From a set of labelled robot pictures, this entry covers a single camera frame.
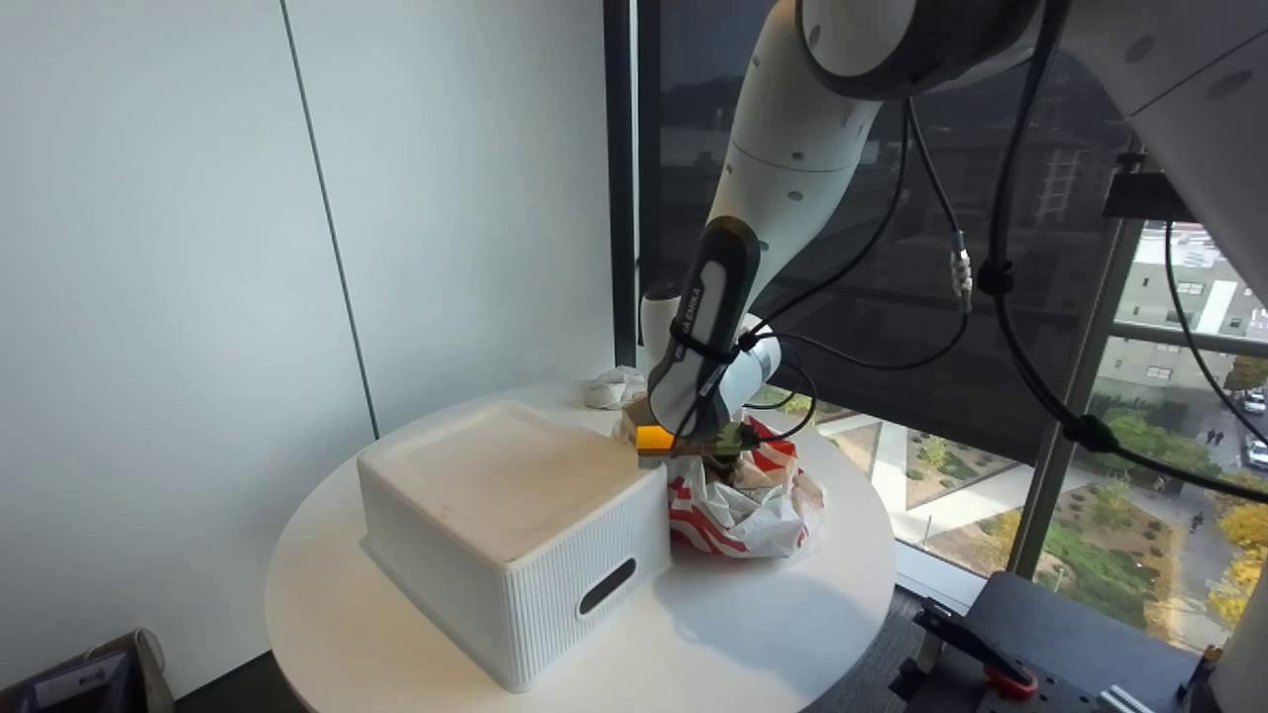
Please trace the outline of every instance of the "box lid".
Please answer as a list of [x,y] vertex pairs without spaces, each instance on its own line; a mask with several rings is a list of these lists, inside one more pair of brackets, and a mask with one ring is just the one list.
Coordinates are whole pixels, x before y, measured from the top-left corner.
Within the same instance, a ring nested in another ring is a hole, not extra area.
[[512,399],[383,442],[361,463],[497,563],[540,551],[639,481],[631,444]]

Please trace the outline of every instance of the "white wall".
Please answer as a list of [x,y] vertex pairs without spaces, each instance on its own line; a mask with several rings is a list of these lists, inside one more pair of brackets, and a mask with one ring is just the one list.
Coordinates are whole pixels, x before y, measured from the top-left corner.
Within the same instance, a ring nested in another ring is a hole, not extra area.
[[383,428],[610,364],[601,6],[295,0]]
[[[592,0],[295,0],[383,423],[610,364]],[[279,0],[0,0],[0,687],[152,628],[271,645],[368,442]]]

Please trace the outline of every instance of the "box handle slot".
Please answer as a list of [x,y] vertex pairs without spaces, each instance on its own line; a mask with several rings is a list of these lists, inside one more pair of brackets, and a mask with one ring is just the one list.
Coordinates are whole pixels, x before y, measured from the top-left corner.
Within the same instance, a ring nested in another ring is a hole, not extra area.
[[597,587],[592,587],[588,593],[584,593],[584,616],[592,616],[594,607],[601,607],[621,583],[631,583],[633,579],[633,560],[627,560],[627,563],[619,563],[608,579],[597,579]]

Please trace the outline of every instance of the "white box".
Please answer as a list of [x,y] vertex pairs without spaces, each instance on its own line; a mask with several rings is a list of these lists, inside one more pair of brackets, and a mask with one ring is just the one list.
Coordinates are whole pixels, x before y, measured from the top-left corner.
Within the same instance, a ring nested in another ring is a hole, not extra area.
[[660,472],[523,405],[371,444],[355,472],[365,551],[508,691],[670,566]]

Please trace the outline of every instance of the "round white table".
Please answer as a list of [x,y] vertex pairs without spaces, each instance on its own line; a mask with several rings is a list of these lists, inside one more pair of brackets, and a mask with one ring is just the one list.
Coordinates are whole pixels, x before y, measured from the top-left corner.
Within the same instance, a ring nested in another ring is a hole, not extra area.
[[[578,387],[512,394],[619,442],[613,413]],[[322,481],[287,522],[264,617],[283,675],[312,708],[804,708],[870,645],[894,587],[889,516],[832,442],[795,435],[829,506],[785,563],[675,566],[601,630],[547,667],[527,695],[497,687],[361,551],[355,461]]]

